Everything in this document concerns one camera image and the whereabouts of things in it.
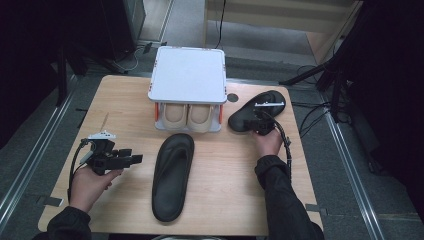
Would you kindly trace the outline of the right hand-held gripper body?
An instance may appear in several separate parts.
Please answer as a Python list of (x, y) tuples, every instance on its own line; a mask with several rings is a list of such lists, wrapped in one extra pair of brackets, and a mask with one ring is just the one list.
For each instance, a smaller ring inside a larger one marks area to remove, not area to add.
[(253, 129), (262, 136), (270, 133), (276, 125), (276, 113), (274, 113), (274, 110), (284, 107), (284, 102), (255, 103), (254, 115), (256, 119), (253, 122)]

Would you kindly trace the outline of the white two-tier shoe rack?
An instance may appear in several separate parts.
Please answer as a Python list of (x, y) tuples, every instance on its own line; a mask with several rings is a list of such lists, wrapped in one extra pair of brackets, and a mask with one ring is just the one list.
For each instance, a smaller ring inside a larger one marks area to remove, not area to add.
[(212, 105), (208, 132), (221, 130), (227, 101), (225, 54), (219, 49), (162, 46), (158, 49), (148, 98), (155, 103), (155, 127), (162, 122), (165, 104)]

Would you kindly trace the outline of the cream perforated clog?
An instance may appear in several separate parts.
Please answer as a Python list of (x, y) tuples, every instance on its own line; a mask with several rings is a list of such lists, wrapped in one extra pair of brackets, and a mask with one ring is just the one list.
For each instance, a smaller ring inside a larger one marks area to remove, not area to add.
[(187, 106), (184, 104), (165, 104), (162, 122), (167, 130), (182, 130), (187, 123)]
[(188, 112), (187, 126), (194, 132), (208, 132), (212, 124), (212, 115), (212, 105), (191, 105)]

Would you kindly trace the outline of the black flip-flop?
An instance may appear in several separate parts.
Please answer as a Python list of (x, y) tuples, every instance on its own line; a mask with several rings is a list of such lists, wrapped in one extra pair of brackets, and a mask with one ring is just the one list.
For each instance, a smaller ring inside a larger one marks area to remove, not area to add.
[[(286, 106), (286, 100), (285, 97), (278, 91), (275, 90), (269, 90), (266, 92), (262, 92), (255, 97), (253, 97), (251, 100), (249, 100), (246, 104), (244, 104), (239, 110), (237, 110), (235, 113), (233, 113), (229, 119), (228, 119), (228, 125), (229, 127), (236, 132), (246, 132), (246, 131), (253, 131), (249, 130), (245, 126), (246, 121), (254, 121), (250, 120), (250, 114), (254, 111), (254, 104), (255, 103), (264, 103), (264, 102), (284, 102)], [(278, 108), (277, 110), (274, 110), (274, 113), (276, 113), (276, 116), (279, 115), (284, 108)]]
[(184, 133), (168, 137), (161, 145), (152, 186), (152, 211), (162, 222), (172, 222), (181, 214), (190, 175), (194, 140)]

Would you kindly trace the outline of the black tripod stand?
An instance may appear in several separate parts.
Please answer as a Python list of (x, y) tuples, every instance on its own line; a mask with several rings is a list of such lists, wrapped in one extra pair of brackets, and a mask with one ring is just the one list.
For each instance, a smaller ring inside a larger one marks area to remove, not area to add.
[(320, 78), (315, 83), (315, 87), (318, 91), (324, 92), (329, 88), (332, 88), (331, 100), (330, 100), (330, 114), (336, 123), (340, 122), (338, 116), (341, 107), (339, 106), (340, 95), (342, 92), (343, 85), (343, 74), (344, 70), (340, 64), (341, 57), (335, 54), (329, 60), (324, 63), (294, 77), (289, 80), (280, 81), (280, 85), (292, 86), (307, 78), (313, 77), (320, 74)]

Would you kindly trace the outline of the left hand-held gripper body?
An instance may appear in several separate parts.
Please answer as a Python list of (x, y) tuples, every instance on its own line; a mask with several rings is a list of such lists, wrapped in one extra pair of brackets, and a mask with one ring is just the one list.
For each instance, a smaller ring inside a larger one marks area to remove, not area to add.
[(90, 145), (90, 150), (82, 157), (80, 164), (87, 164), (97, 175), (104, 175), (107, 170), (129, 168), (131, 156), (118, 157), (118, 150), (114, 149), (115, 134), (106, 130), (91, 134), (81, 140), (83, 145)]

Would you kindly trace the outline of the dark cabinet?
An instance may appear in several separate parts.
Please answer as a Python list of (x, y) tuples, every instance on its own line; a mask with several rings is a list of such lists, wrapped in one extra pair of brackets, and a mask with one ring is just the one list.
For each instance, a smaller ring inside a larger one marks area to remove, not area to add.
[(106, 23), (106, 56), (118, 60), (135, 51), (146, 13), (143, 0), (101, 0)]

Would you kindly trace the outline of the beige wooden furniture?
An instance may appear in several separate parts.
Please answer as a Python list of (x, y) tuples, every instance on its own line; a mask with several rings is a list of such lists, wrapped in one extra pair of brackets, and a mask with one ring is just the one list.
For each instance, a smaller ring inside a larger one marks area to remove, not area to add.
[(347, 35), (361, 0), (204, 0), (204, 19), (304, 31), (321, 64)]

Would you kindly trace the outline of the person's left hand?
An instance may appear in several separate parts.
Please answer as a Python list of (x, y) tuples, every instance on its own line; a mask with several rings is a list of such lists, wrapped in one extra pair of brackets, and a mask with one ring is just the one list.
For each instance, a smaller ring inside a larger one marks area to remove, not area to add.
[(76, 171), (71, 186), (69, 205), (88, 213), (112, 181), (123, 173), (123, 169), (111, 170), (97, 175), (89, 166)]

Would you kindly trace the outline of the person's right hand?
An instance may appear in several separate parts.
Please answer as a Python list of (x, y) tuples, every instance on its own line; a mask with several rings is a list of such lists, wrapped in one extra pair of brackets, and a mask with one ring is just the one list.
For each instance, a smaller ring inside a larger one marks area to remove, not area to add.
[(274, 129), (267, 135), (260, 135), (257, 132), (253, 132), (252, 137), (260, 157), (279, 154), (283, 140), (278, 130)]

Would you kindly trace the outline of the grey tape strip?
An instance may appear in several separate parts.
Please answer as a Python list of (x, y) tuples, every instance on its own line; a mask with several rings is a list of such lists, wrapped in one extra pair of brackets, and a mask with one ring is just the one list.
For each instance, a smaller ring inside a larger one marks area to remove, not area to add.
[(55, 198), (50, 196), (40, 196), (37, 203), (44, 206), (60, 207), (63, 203), (61, 198)]
[(320, 207), (317, 204), (309, 204), (309, 203), (307, 203), (307, 204), (305, 204), (305, 209), (307, 211), (310, 211), (310, 212), (317, 212), (320, 215), (324, 215), (324, 216), (327, 216), (328, 215), (327, 209), (326, 208), (322, 208), (322, 207)]

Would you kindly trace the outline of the black metal stand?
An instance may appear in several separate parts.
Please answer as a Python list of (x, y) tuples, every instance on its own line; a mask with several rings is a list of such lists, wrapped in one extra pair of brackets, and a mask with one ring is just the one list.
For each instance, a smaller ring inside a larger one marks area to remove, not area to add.
[(93, 60), (112, 73), (123, 74), (123, 71), (120, 71), (117, 67), (113, 66), (104, 58), (101, 58), (98, 54), (95, 54), (93, 51), (84, 47), (83, 45), (70, 41), (64, 42), (60, 45), (57, 51), (57, 106), (62, 105), (68, 96), (66, 67), (70, 66), (74, 73), (77, 75), (85, 75), (88, 71), (88, 67), (84, 62), (85, 57)]

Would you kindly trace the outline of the metal floor rail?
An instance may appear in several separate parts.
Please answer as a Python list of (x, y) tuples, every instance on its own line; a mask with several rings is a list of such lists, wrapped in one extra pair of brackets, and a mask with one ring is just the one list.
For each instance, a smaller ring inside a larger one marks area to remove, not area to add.
[(65, 113), (72, 101), (76, 87), (79, 84), (79, 79), (76, 75), (72, 75), (67, 81), (69, 84), (69, 93), (63, 102), (57, 106), (51, 114), (46, 126), (37, 138), (35, 145), (32, 147), (27, 156), (21, 170), (14, 178), (12, 185), (6, 192), (5, 196), (0, 201), (0, 235), (3, 233), (6, 225), (12, 216), (20, 198), (22, 197), (26, 187), (32, 178), (35, 169), (37, 168), (45, 150), (47, 149), (51, 139), (53, 138), (59, 124), (61, 123)]
[(360, 175), (356, 169), (356, 165), (348, 149), (339, 124), (335, 122), (330, 113), (326, 114), (326, 122), (329, 126), (330, 132), (341, 157), (361, 217), (370, 236), (370, 240), (386, 240), (380, 222), (374, 211), (374, 207), (370, 201), (365, 187), (362, 184)]

